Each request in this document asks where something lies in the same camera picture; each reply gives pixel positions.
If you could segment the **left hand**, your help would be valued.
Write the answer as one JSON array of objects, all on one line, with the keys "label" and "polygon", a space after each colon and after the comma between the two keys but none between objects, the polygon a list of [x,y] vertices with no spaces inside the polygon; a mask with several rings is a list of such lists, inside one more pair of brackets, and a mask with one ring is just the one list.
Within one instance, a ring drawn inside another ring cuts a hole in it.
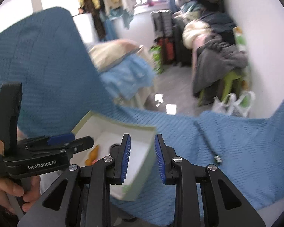
[{"label": "left hand", "polygon": [[16,214],[11,206],[7,195],[22,197],[24,204],[22,210],[27,212],[32,205],[40,198],[40,176],[31,177],[31,189],[24,192],[24,189],[8,178],[0,178],[0,205],[10,213]]}]

